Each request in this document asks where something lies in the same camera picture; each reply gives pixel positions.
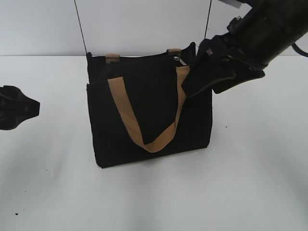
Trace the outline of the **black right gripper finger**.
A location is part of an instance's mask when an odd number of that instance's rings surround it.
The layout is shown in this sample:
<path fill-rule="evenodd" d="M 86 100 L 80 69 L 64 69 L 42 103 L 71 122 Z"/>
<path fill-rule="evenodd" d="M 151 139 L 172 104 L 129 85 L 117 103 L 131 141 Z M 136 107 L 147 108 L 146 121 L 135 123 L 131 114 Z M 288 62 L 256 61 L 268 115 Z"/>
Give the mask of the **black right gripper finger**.
<path fill-rule="evenodd" d="M 234 79 L 231 68 L 221 64 L 202 63 L 189 71 L 181 87 L 187 97 L 193 97 L 215 84 L 231 79 Z"/>
<path fill-rule="evenodd" d="M 235 77 L 222 80 L 212 86 L 212 90 L 215 94 L 222 93 L 242 83 L 260 79 L 265 76 L 263 70 L 255 69 L 246 64 L 231 64 L 231 70 L 235 74 Z"/>

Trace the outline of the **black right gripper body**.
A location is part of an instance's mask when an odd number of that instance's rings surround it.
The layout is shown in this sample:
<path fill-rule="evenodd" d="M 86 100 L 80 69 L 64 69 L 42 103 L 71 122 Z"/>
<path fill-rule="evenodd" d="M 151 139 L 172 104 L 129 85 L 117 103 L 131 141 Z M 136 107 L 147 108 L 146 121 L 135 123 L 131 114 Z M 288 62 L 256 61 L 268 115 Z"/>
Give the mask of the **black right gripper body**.
<path fill-rule="evenodd" d="M 230 33 L 205 39 L 199 46 L 192 68 L 196 79 L 258 79 L 261 70 Z"/>

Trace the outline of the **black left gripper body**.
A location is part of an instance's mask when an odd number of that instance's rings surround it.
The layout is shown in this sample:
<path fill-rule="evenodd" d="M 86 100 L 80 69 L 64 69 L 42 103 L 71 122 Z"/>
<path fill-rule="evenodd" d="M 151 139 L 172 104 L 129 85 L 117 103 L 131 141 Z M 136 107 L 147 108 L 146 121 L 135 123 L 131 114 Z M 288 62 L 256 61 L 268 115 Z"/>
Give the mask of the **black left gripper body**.
<path fill-rule="evenodd" d="M 0 88 L 0 129 L 13 130 L 21 123 L 39 116 L 40 102 L 22 93 L 15 86 Z"/>

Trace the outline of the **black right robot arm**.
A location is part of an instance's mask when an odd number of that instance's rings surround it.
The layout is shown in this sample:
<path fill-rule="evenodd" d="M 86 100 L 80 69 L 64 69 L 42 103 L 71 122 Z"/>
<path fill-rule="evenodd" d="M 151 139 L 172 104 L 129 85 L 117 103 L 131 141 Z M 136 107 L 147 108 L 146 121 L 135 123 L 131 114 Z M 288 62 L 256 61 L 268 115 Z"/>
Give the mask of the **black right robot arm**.
<path fill-rule="evenodd" d="M 182 83 L 187 97 L 206 89 L 216 94 L 265 76 L 269 63 L 308 32 L 306 0 L 246 0 L 251 10 L 233 18 L 228 32 L 204 39 L 195 63 Z"/>

